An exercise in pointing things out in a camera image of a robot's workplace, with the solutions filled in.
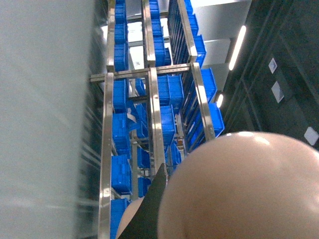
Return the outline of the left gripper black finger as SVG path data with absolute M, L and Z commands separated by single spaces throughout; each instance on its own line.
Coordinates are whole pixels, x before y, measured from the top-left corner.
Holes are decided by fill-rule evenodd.
M 162 164 L 135 215 L 120 234 L 121 239 L 156 239 L 160 202 L 166 188 L 166 169 Z

